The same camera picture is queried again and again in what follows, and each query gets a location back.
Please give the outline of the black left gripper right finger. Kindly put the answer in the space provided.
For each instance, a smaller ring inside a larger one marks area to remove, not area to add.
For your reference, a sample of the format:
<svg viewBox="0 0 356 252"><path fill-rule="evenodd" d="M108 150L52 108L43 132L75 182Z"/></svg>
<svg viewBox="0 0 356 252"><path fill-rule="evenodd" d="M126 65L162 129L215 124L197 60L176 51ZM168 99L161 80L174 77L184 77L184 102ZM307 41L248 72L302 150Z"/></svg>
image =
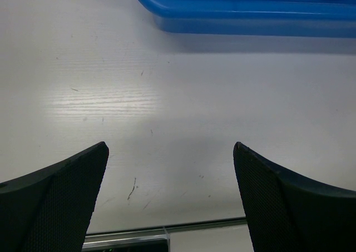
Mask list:
<svg viewBox="0 0 356 252"><path fill-rule="evenodd" d="M241 142L233 158L254 251L355 251L355 191L291 171Z"/></svg>

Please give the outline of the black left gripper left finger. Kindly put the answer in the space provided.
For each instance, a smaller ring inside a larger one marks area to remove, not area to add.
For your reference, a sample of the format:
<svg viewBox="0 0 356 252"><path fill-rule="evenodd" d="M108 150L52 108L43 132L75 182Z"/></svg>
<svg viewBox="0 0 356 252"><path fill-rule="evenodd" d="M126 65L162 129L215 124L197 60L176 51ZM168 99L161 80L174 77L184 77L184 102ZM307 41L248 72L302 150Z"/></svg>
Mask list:
<svg viewBox="0 0 356 252"><path fill-rule="evenodd" d="M108 156L99 142L1 183L1 251L81 251Z"/></svg>

